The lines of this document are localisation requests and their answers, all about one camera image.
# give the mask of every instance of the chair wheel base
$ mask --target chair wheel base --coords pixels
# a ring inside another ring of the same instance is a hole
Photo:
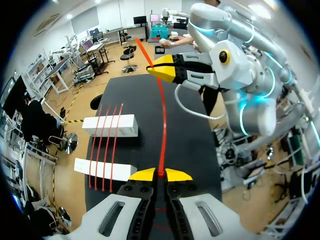
[[[122,68],[122,72],[125,74],[128,74],[128,73],[134,72],[137,69],[138,69],[137,65],[128,65],[128,66],[125,66],[124,68]]]

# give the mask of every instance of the small sign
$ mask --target small sign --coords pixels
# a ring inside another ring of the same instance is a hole
[[[155,54],[165,54],[166,52],[165,48],[161,46],[155,46],[154,49],[155,49]]]

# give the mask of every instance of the ceiling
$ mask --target ceiling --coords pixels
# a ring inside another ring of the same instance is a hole
[[[308,37],[280,0],[222,0],[222,2],[249,19],[254,16],[254,25],[276,43],[285,41],[300,49],[313,62],[317,62]],[[267,2],[275,3],[277,7],[273,9]],[[263,6],[270,14],[270,19],[260,17],[250,9],[249,5]]]
[[[95,0],[47,0],[47,3],[26,24],[22,38],[25,41],[43,35],[50,29],[70,21],[67,19],[67,14],[74,17],[107,1],[110,0],[101,0],[99,3]]]

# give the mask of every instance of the teal box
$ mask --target teal box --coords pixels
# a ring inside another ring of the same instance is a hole
[[[151,38],[161,38],[167,39],[168,38],[168,28],[165,25],[155,25],[151,29]]]

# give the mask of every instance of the white box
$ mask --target white box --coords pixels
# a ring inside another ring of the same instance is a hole
[[[91,161],[91,176],[97,176],[99,178],[110,179],[111,177],[111,163],[106,162],[105,167],[102,161],[98,161],[98,166],[96,169],[97,162],[95,160]],[[74,161],[74,170],[79,173],[89,175],[90,169],[90,160],[75,158]],[[129,165],[129,164],[113,164],[113,174],[112,180],[123,181],[126,182],[130,178],[130,176],[137,172],[137,168]]]
[[[116,135],[116,129],[118,124],[119,115],[115,115],[113,117],[110,137],[114,137]],[[97,126],[98,117],[85,117],[82,128],[86,130],[92,137],[96,136],[100,138],[101,132],[104,126],[102,137],[108,137],[109,128],[111,125],[112,115],[110,116],[100,116],[99,124]],[[137,137],[138,136],[138,124],[134,114],[121,115],[118,126],[118,134],[117,137]]]

